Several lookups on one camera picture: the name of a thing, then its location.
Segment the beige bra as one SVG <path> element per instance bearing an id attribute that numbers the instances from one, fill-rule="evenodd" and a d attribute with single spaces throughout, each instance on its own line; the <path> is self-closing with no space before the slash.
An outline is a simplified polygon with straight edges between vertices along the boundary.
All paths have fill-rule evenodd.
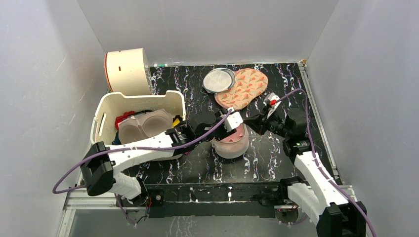
<path id="1" fill-rule="evenodd" d="M 132 115 L 118 124 L 121 144 L 152 138 L 172 128 L 173 116 L 164 109 Z"/>

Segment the pink bra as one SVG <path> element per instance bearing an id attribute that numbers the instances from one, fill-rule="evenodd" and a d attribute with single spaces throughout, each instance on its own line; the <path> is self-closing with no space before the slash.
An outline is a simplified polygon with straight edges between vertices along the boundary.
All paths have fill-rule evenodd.
<path id="1" fill-rule="evenodd" d="M 244 137 L 244 133 L 245 133 L 244 132 L 244 127 L 241 124 L 241 125 L 239 125 L 236 128 L 236 132 L 235 133 L 233 133 L 233 134 L 229 135 L 228 137 L 222 139 L 221 142 L 223 142 L 223 143 L 235 143 L 235 142 L 238 142 L 238 141 L 240 141 Z"/>

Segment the yellow garment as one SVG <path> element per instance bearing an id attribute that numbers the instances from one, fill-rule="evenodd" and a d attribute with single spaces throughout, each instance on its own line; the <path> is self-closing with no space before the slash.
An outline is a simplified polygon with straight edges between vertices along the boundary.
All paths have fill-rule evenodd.
<path id="1" fill-rule="evenodd" d="M 176 115 L 172 121 L 172 127 L 178 126 L 183 121 L 183 117 L 180 115 Z"/>

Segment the red garment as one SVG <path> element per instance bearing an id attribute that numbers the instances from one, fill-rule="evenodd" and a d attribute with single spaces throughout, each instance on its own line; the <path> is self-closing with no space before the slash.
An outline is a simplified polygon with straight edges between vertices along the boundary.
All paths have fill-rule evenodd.
<path id="1" fill-rule="evenodd" d="M 116 129 L 119 130 L 119 124 L 134 114 L 135 114 L 135 111 L 128 111 L 128 112 L 125 112 L 123 115 L 116 117 L 115 119 Z"/>

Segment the white mesh laundry bag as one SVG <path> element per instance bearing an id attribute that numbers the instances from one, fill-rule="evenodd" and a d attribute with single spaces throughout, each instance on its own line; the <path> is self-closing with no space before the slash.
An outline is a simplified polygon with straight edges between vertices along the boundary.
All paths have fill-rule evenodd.
<path id="1" fill-rule="evenodd" d="M 221 141 L 212 139 L 211 145 L 215 149 L 215 153 L 225 159 L 234 159 L 242 156 L 249 148 L 249 132 L 247 127 L 242 123 L 244 127 L 244 137 L 235 143 L 223 143 Z"/>

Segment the cream cylindrical drum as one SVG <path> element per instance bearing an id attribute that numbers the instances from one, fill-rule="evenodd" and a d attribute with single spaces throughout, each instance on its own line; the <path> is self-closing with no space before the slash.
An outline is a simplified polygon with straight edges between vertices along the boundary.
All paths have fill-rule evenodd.
<path id="1" fill-rule="evenodd" d="M 143 48 L 107 52 L 104 71 L 112 92 L 125 96 L 153 94 L 149 63 Z"/>

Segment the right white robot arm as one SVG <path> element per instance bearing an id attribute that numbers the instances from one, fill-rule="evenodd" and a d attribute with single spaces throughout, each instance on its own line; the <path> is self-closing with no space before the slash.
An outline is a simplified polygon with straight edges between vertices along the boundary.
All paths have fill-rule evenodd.
<path id="1" fill-rule="evenodd" d="M 270 131 L 284 138 L 283 152 L 308 183 L 298 177 L 281 180 L 279 200 L 299 205 L 315 224 L 317 236 L 367 235 L 366 208 L 362 202 L 354 201 L 324 169 L 314 149 L 307 111 L 290 109 L 282 119 L 268 105 L 258 115 L 244 119 L 244 123 L 259 135 Z"/>

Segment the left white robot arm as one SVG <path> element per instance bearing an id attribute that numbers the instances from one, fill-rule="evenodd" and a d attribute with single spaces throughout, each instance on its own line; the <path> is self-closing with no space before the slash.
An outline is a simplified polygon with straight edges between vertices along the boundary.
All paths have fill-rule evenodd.
<path id="1" fill-rule="evenodd" d="M 239 112 L 229 111 L 218 116 L 213 123 L 193 124 L 182 121 L 154 137 L 124 145 L 91 146 L 80 165 L 87 194 L 91 197 L 114 193 L 143 205 L 148 193 L 139 178 L 123 173 L 124 170 L 149 161 L 172 158 L 194 150 L 201 142 L 222 140 L 243 123 Z"/>

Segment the cream plastic laundry basket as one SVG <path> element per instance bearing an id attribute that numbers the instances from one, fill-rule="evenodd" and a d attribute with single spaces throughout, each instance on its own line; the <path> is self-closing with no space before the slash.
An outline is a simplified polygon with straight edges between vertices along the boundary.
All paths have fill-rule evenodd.
<path id="1" fill-rule="evenodd" d="M 186 119 L 184 95 L 176 90 L 168 90 L 164 95 L 125 96 L 120 92 L 105 94 L 96 109 L 90 131 L 90 142 L 103 141 L 111 145 L 117 132 L 115 121 L 126 112 L 165 109 L 173 116 Z"/>

